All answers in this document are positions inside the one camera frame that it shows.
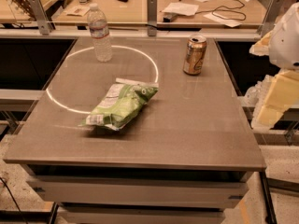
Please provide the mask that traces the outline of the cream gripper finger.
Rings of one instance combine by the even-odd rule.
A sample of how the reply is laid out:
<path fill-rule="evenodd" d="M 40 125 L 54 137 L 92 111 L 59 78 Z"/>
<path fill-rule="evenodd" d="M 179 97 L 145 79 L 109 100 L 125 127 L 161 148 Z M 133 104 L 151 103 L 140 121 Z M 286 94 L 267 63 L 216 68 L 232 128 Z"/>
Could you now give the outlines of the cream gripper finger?
<path fill-rule="evenodd" d="M 268 32 L 258 42 L 252 45 L 249 49 L 249 53 L 256 56 L 268 56 L 271 34 L 272 32 Z"/>
<path fill-rule="evenodd" d="M 280 70 L 276 75 L 266 75 L 254 108 L 251 127 L 271 129 L 284 112 L 299 100 L 299 72 Z"/>

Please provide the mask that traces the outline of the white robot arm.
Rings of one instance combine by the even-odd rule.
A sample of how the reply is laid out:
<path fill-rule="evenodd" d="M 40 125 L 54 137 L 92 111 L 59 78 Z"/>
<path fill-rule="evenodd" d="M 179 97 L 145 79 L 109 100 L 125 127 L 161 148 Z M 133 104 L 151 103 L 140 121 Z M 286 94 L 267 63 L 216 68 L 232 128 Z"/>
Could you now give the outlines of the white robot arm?
<path fill-rule="evenodd" d="M 294 3 L 249 52 L 268 55 L 270 63 L 280 68 L 246 93 L 247 100 L 255 103 L 251 127 L 270 130 L 299 100 L 299 3 Z"/>

